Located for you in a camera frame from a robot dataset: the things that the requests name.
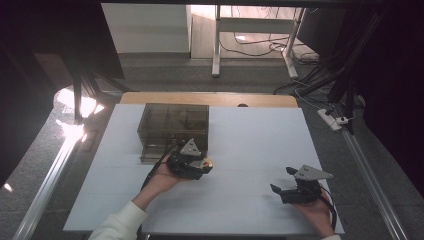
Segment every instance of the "wall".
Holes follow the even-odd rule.
[[[102,3],[118,53],[190,52],[190,6]]]

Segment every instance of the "person's arm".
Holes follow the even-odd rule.
[[[322,196],[328,201],[327,194],[321,189]],[[320,200],[308,204],[292,204],[315,229],[322,240],[340,240],[330,222],[330,209]]]
[[[118,213],[106,218],[91,234],[94,239],[136,239],[137,230],[147,218],[145,212],[150,202],[159,194],[168,191],[183,179],[173,175],[166,164],[162,164],[140,193]]]

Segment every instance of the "transparent plastic box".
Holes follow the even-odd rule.
[[[209,106],[147,103],[137,132],[143,145],[142,162],[156,162],[168,148],[191,138],[206,155]]]

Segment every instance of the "power strip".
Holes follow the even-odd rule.
[[[320,109],[317,111],[317,113],[321,116],[321,118],[330,126],[331,130],[337,131],[342,129],[340,125],[336,122],[336,119],[333,118],[331,115],[325,115],[326,109]]]

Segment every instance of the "white table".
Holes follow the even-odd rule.
[[[140,190],[152,165],[140,162],[144,105],[118,104],[64,230],[92,231]],[[285,167],[321,169],[299,108],[210,107],[212,171],[179,183],[148,207],[146,234],[310,235],[313,229],[270,183],[295,187]],[[344,230],[337,223],[337,233]]]

